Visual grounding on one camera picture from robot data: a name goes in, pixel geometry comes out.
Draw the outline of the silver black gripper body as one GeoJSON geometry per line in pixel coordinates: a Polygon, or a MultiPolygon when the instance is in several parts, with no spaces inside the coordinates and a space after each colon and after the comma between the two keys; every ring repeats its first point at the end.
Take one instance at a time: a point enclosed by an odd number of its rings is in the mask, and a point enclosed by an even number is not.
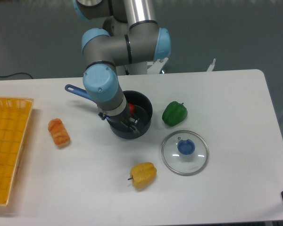
{"type": "Polygon", "coordinates": [[[108,123],[112,125],[124,125],[125,127],[129,127],[130,125],[137,125],[134,124],[134,120],[136,118],[133,118],[130,115],[129,110],[127,110],[126,108],[123,111],[119,111],[117,109],[111,111],[100,110],[98,116],[102,120],[107,120],[108,123]]]}

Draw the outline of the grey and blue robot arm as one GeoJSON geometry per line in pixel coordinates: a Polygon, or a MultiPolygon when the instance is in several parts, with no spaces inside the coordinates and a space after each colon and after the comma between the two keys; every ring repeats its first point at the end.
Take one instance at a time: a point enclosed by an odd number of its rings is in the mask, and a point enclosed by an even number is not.
{"type": "Polygon", "coordinates": [[[66,85],[66,91],[93,101],[99,117],[117,136],[142,136],[150,127],[151,102],[140,92],[123,91],[117,68],[168,58],[168,30],[158,26],[150,0],[75,0],[73,6],[85,19],[105,17],[106,21],[82,36],[84,88],[66,85]]]}

